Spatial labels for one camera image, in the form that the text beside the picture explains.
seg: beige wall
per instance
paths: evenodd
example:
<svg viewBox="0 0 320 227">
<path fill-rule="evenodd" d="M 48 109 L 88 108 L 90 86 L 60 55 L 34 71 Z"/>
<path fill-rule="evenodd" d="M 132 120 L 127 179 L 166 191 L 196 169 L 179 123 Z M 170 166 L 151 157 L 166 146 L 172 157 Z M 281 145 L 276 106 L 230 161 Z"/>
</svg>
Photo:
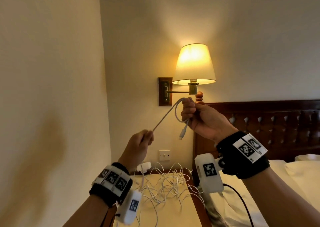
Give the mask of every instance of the beige wall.
<svg viewBox="0 0 320 227">
<path fill-rule="evenodd" d="M 62 226 L 108 163 L 99 0 L 0 0 L 0 226 Z"/>
<path fill-rule="evenodd" d="M 320 0 L 100 2 L 112 160 L 131 134 L 152 129 L 169 109 L 157 106 L 157 78 L 174 75 L 188 43 L 210 48 L 217 83 L 199 87 L 206 102 L 320 98 Z M 170 149 L 168 165 L 190 167 L 193 135 L 179 141 L 182 127 L 171 113 L 146 160 Z"/>
</svg>

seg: wall switch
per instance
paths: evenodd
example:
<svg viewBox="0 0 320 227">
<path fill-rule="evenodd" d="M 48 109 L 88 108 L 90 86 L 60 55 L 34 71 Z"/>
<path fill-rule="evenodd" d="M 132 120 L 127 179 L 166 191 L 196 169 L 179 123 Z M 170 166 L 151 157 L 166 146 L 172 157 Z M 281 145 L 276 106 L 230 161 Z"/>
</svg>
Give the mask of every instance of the wall switch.
<svg viewBox="0 0 320 227">
<path fill-rule="evenodd" d="M 159 150 L 159 160 L 170 160 L 170 150 Z"/>
</svg>

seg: lampshade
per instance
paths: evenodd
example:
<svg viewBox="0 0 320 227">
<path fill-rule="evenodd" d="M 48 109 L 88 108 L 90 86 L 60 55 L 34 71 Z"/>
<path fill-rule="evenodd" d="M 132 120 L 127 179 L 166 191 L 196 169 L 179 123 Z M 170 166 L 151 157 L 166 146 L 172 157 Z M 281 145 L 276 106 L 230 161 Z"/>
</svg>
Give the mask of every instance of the lampshade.
<svg viewBox="0 0 320 227">
<path fill-rule="evenodd" d="M 188 44 L 180 50 L 172 83 L 187 85 L 190 79 L 197 79 L 199 84 L 216 82 L 214 66 L 205 44 Z"/>
</svg>

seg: wall lamp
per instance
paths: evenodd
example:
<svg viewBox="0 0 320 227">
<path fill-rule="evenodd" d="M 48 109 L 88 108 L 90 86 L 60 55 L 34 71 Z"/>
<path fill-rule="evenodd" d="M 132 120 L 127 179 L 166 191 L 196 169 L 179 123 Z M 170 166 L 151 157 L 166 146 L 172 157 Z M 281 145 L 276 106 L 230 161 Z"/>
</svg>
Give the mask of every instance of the wall lamp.
<svg viewBox="0 0 320 227">
<path fill-rule="evenodd" d="M 201 43 L 182 47 L 174 77 L 159 77 L 158 80 L 159 106 L 172 105 L 172 93 L 196 95 L 198 85 L 216 82 L 209 48 Z M 189 85 L 189 91 L 173 91 L 173 84 Z"/>
</svg>

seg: wooden headboard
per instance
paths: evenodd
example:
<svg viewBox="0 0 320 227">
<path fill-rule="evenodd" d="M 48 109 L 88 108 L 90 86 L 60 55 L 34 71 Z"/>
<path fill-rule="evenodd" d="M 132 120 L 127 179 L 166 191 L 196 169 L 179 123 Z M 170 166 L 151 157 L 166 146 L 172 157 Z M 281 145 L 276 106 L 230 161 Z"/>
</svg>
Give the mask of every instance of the wooden headboard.
<svg viewBox="0 0 320 227">
<path fill-rule="evenodd" d="M 205 104 L 225 115 L 239 130 L 254 135 L 268 149 L 269 160 L 291 162 L 298 155 L 320 154 L 320 100 Z M 214 142 L 195 133 L 195 179 L 198 174 L 194 158 L 204 153 L 218 157 Z"/>
</svg>

